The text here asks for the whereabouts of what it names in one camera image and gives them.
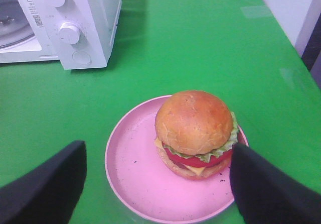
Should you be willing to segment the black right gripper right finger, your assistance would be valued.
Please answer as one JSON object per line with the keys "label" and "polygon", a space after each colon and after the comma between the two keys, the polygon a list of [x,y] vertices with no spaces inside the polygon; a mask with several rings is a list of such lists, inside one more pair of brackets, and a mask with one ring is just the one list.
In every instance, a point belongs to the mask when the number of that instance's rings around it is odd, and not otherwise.
{"label": "black right gripper right finger", "polygon": [[320,194],[244,144],[233,148],[230,185],[245,223],[320,223]]}

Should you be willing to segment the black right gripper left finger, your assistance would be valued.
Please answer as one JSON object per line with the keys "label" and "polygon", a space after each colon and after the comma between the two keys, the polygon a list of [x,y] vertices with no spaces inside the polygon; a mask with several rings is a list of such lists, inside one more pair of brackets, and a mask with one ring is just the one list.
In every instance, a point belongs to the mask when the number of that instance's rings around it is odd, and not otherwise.
{"label": "black right gripper left finger", "polygon": [[1,223],[68,223],[82,194],[86,173],[85,142],[73,141],[1,187]]}

